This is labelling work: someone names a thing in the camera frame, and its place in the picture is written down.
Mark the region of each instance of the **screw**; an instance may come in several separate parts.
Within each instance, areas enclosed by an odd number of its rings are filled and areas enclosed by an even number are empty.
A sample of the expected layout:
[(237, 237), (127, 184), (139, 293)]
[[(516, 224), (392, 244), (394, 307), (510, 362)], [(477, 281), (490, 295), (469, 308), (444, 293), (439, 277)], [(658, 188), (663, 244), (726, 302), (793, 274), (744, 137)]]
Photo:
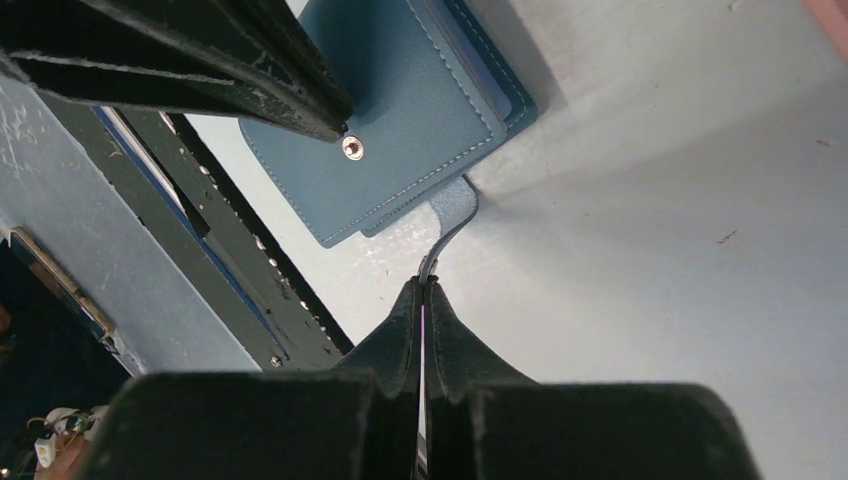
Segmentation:
[(346, 137), (342, 141), (342, 151), (347, 158), (354, 162), (362, 160), (362, 157), (365, 156), (365, 146), (362, 145), (361, 140), (354, 136)]

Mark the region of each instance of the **dark fabric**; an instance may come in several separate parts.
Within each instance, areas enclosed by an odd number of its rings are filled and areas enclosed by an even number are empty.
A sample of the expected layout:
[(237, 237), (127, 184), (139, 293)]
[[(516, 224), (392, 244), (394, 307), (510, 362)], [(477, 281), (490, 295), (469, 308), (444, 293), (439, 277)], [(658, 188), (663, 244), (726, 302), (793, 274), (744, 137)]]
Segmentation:
[(0, 366), (0, 444), (58, 407), (108, 404), (126, 371), (29, 270), (0, 245), (0, 302), (15, 348)]

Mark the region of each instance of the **white tabletop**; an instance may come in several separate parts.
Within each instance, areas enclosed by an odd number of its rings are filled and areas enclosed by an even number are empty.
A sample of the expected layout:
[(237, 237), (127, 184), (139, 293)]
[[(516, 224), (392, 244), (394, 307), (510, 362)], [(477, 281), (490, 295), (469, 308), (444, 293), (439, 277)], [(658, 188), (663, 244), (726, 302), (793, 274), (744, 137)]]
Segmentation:
[[(848, 478), (848, 66), (804, 5), (474, 3), (548, 108), (472, 171), (437, 272), (460, 318), (540, 381), (708, 385), (766, 478)], [(324, 250), (234, 120), (192, 122), (364, 338), (432, 213)]]

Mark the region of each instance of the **wallet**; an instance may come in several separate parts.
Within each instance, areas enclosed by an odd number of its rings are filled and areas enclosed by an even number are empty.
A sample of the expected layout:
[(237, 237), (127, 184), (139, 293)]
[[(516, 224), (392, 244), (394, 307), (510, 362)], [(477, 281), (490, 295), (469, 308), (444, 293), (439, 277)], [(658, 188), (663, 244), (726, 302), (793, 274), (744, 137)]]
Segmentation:
[(538, 117), (462, 0), (311, 0), (299, 21), (353, 97), (345, 138), (240, 124), (326, 248), (376, 235)]

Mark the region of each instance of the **pink object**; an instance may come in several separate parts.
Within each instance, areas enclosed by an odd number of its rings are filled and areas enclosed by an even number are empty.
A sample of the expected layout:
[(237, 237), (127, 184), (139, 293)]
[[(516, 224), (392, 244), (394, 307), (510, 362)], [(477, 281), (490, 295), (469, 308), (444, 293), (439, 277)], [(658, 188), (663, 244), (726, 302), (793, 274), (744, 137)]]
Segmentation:
[(806, 0), (813, 16), (848, 60), (848, 0)]

